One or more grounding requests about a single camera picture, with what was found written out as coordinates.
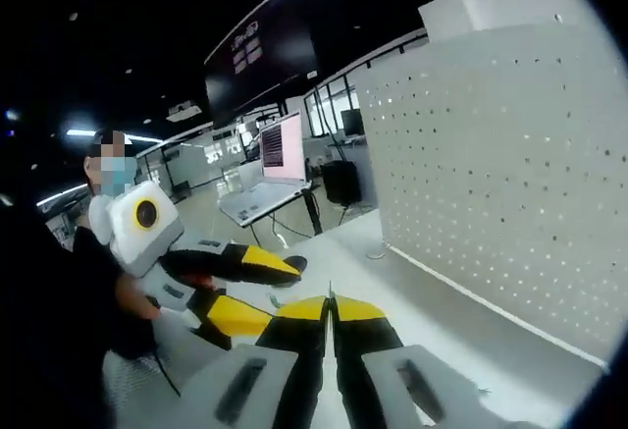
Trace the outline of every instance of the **white table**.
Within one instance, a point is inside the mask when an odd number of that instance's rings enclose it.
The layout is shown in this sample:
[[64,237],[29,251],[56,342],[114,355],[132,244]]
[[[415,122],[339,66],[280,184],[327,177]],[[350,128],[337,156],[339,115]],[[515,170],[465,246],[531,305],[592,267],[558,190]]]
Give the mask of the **white table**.
[[[499,316],[434,276],[382,251],[379,212],[368,213],[285,251],[309,261],[303,280],[289,289],[230,284],[230,295],[275,312],[279,302],[337,295],[380,307],[405,345],[421,345],[476,382],[483,404],[510,420],[557,427],[593,385],[602,370]],[[324,384],[312,428],[348,428],[336,385],[331,333],[324,360]]]

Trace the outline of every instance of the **black monitor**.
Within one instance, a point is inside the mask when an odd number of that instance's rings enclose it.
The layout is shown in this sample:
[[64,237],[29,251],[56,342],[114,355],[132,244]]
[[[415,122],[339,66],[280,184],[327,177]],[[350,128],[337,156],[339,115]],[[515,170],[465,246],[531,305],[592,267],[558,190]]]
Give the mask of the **black monitor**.
[[362,112],[360,112],[359,108],[355,108],[353,110],[343,110],[341,114],[345,136],[360,136],[364,134]]

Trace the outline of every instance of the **ceiling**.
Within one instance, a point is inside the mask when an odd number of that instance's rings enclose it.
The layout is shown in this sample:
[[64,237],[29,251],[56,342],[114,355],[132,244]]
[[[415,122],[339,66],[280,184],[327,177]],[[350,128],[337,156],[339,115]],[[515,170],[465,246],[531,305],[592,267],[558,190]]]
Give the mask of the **ceiling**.
[[[2,0],[0,102],[3,113],[18,117],[3,117],[3,132],[14,130],[22,145],[19,161],[33,196],[81,182],[86,139],[68,138],[68,128],[108,125],[167,138],[210,121],[203,60],[261,1]],[[319,80],[421,27],[417,8],[429,1],[298,0]],[[169,107],[188,99],[201,115],[165,120]],[[144,125],[146,119],[151,123]]]

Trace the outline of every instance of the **face mask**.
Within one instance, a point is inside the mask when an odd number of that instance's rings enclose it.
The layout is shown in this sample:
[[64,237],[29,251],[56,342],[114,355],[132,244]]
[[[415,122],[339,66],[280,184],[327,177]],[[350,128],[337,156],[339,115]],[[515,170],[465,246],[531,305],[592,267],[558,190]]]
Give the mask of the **face mask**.
[[137,171],[134,157],[103,157],[100,159],[102,171],[101,193],[116,197],[133,184]]

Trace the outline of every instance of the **floor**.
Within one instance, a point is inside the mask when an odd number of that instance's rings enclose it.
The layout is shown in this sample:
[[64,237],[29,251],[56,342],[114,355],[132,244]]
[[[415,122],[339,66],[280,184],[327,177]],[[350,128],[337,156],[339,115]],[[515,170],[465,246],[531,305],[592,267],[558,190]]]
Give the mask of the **floor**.
[[[240,190],[241,182],[237,170],[227,172],[220,181],[196,188],[191,197],[177,204],[185,228],[203,238],[256,244],[250,228],[241,228],[218,208],[218,200],[222,196]],[[321,225],[324,232],[337,227],[340,219],[346,223],[372,209],[369,206],[350,207],[342,216],[344,208],[327,199],[324,187],[316,188],[314,195],[319,204]],[[262,247],[269,251],[279,252],[313,236],[312,223],[302,199],[278,210],[275,213],[275,218],[278,222],[304,236],[291,232],[279,223],[273,225],[273,220],[270,217],[264,218],[255,223],[253,228]]]

